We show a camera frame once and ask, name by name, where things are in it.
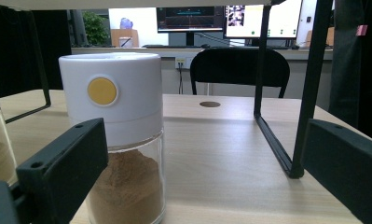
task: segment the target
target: desk hole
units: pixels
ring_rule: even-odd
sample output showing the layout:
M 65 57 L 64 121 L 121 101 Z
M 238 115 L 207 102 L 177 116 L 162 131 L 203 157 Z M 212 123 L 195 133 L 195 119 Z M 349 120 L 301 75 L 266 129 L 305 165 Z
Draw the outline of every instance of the desk hole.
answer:
M 200 103 L 200 105 L 205 106 L 205 107 L 218 107 L 218 106 L 220 106 L 219 103 L 212 102 L 212 101 L 205 101 L 205 102 Z

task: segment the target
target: black office chair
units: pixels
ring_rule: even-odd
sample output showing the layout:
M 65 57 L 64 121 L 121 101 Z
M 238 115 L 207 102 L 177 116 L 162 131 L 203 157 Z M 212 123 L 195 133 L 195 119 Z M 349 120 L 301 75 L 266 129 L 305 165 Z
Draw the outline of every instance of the black office chair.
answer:
M 190 66 L 192 93 L 197 94 L 196 82 L 253 85 L 256 83 L 258 48 L 206 49 L 195 56 Z M 263 86 L 281 88 L 284 97 L 290 67 L 284 57 L 267 49 L 263 70 Z

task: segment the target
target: light wood desk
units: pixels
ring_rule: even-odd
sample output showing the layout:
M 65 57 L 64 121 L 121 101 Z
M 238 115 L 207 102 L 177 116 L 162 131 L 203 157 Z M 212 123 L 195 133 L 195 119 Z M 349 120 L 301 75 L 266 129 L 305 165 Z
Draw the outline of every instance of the light wood desk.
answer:
M 17 162 L 70 128 L 62 91 L 52 107 L 7 125 Z M 254 98 L 163 95 L 166 214 L 161 223 L 360 223 L 308 172 L 289 179 L 253 117 Z M 219 107 L 202 107 L 214 101 Z M 41 91 L 1 99 L 7 118 L 44 103 Z M 293 155 L 300 100 L 262 101 L 262 114 Z M 316 119 L 349 127 L 316 107 Z M 72 223 L 89 223 L 83 204 Z

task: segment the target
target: cardboard box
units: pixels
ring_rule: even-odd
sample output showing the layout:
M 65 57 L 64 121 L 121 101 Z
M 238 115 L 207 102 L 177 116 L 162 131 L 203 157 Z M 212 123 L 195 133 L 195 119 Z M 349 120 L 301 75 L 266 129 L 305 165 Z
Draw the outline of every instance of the cardboard box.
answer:
M 120 47 L 119 45 L 119 38 L 120 37 L 132 37 L 132 46 L 134 48 L 139 48 L 139 36 L 137 34 L 137 30 L 133 29 L 111 29 L 111 39 L 112 45 L 116 46 L 117 48 Z
M 305 47 L 310 46 L 311 40 L 311 30 L 308 31 L 307 40 L 305 42 Z M 328 46 L 334 46 L 334 27 L 328 28 L 327 41 L 325 42 Z

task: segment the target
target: red tag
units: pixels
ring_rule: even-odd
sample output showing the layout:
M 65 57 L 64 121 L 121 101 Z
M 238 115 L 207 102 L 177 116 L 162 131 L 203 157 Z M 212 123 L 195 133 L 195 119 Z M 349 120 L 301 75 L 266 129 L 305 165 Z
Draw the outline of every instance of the red tag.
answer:
M 366 28 L 368 27 L 368 25 L 359 25 L 357 27 L 357 33 L 356 35 L 365 35 L 366 33 Z

